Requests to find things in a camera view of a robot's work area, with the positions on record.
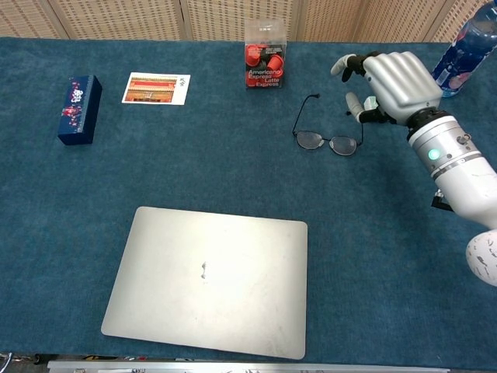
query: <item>silver laptop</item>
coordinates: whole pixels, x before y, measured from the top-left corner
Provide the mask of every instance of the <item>silver laptop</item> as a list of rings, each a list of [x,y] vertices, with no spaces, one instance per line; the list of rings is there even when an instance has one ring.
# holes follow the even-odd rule
[[[302,221],[139,207],[102,333],[301,359]]]

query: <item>water bottle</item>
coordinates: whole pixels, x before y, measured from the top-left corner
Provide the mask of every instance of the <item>water bottle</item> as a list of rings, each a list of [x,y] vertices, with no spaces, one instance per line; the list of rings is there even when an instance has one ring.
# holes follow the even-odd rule
[[[456,95],[474,70],[497,46],[497,0],[484,4],[467,21],[450,45],[432,77],[443,97]]]

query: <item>robotic hand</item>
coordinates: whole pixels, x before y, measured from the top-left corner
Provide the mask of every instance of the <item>robotic hand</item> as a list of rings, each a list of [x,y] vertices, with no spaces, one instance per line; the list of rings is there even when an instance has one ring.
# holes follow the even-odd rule
[[[354,93],[347,93],[356,120],[405,125],[409,145],[439,187],[436,197],[445,197],[447,209],[462,218],[490,229],[467,244],[466,258],[474,274],[497,286],[497,175],[456,119],[438,110],[442,91],[425,66],[410,52],[372,52],[341,57],[331,73],[341,72],[343,82],[353,72],[364,76],[377,98],[378,108],[365,110]]]

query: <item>blue felt surface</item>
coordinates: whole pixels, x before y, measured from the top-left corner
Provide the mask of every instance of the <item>blue felt surface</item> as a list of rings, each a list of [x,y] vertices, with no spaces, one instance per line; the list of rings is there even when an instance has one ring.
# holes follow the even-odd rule
[[[430,207],[436,190],[406,129],[368,124],[353,157],[299,148],[291,128],[360,136],[329,69],[352,52],[444,44],[289,44],[282,89],[246,90],[239,43],[0,38],[0,350],[269,360],[103,336],[138,206],[308,223],[304,361],[497,369],[497,288],[464,257],[486,230]],[[491,56],[444,100],[497,165]],[[131,71],[191,74],[185,106],[121,104]],[[57,139],[71,75],[98,77],[92,145]]]

